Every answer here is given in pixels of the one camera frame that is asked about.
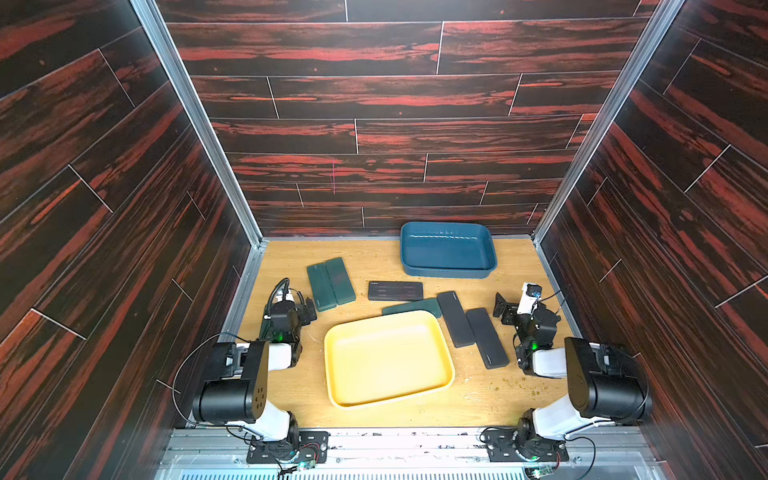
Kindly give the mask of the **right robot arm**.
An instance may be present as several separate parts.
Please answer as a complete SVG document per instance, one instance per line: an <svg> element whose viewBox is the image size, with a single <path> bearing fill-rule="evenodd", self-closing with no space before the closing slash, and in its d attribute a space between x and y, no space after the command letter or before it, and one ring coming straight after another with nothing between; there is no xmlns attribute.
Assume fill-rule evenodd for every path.
<svg viewBox="0 0 768 480"><path fill-rule="evenodd" d="M631 424L650 415L651 387L626 349L577 337L554 346L560 316L543 303L538 285L526 283L517 303L496 294L493 315L515 328L513 345L524 374L567 381L564 397L520 418L511 441L522 457L552 459L589 427Z"/></svg>

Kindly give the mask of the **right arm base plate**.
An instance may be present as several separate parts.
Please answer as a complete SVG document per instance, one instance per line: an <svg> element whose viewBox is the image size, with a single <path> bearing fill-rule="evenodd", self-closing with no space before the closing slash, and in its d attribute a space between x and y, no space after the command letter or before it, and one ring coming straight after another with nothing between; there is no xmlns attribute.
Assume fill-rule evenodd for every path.
<svg viewBox="0 0 768 480"><path fill-rule="evenodd" d="M569 453L564 441L545 439L530 431L489 427L478 436L491 462L564 462Z"/></svg>

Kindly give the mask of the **green pencil case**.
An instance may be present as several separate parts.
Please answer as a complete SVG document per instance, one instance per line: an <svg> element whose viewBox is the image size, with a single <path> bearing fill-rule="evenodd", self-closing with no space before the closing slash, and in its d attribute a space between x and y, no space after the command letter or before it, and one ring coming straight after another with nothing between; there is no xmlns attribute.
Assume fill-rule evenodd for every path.
<svg viewBox="0 0 768 480"><path fill-rule="evenodd" d="M337 257L325 262L332 290L338 305L345 305L356 300L346 266L342 258Z"/></svg>
<svg viewBox="0 0 768 480"><path fill-rule="evenodd" d="M307 274L316 310L318 312L324 312L336 308L338 302L326 264L318 263L309 266L307 268Z"/></svg>
<svg viewBox="0 0 768 480"><path fill-rule="evenodd" d="M443 316L442 310L436 298L427 298L418 301L388 306L382 309L383 315L393 315L412 311L426 311L436 319Z"/></svg>

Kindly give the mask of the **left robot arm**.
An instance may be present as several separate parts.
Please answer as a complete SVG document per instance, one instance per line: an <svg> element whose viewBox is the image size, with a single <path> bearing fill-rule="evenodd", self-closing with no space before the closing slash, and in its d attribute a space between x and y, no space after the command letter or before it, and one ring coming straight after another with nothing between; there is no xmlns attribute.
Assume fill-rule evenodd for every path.
<svg viewBox="0 0 768 480"><path fill-rule="evenodd" d="M301 330L317 319L312 299L297 297L268 306L265 333L253 341L219 343L192 400L192 418L204 424L241 427L262 445L296 450L295 416L267 399L269 373L298 364Z"/></svg>

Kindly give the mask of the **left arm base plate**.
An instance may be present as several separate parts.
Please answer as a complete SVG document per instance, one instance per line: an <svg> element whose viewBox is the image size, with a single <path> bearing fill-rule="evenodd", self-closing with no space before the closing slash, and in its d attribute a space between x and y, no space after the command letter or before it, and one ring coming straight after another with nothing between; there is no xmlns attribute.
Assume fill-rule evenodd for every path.
<svg viewBox="0 0 768 480"><path fill-rule="evenodd" d="M327 460L330 433L323 430L300 429L284 440L252 439L246 462L258 464L323 464Z"/></svg>

